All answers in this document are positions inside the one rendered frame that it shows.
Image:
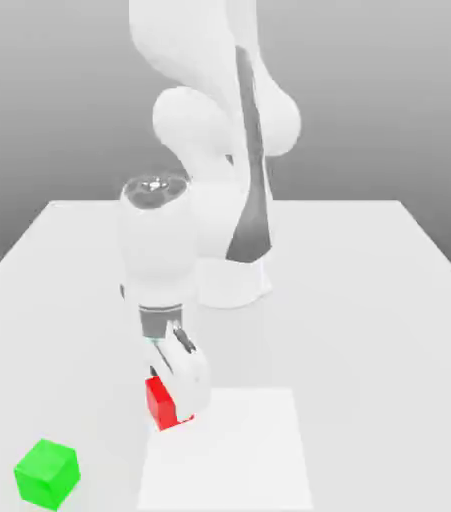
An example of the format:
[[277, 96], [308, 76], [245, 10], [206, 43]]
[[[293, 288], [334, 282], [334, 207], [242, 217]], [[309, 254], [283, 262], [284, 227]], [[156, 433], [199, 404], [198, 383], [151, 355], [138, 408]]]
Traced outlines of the small green cube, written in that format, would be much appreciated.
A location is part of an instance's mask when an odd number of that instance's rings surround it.
[[40, 439], [17, 463], [14, 476], [20, 497], [56, 512], [81, 479], [73, 448]]

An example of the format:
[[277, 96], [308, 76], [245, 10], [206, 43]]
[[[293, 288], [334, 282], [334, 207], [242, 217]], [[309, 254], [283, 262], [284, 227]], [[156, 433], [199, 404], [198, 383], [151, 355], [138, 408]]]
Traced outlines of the small red cube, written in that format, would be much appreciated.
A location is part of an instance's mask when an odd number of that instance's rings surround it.
[[184, 420], [177, 418], [175, 403], [158, 376], [149, 377], [145, 387], [148, 410], [160, 431], [194, 419], [194, 415]]

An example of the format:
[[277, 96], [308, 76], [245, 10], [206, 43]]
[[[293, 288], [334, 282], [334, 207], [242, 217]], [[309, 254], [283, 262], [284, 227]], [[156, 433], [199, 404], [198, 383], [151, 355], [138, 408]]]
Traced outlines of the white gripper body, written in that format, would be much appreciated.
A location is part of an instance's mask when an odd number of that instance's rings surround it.
[[149, 338], [148, 364], [167, 389], [177, 416], [192, 416], [204, 410], [211, 397], [207, 358], [177, 320], [167, 322], [162, 338]]

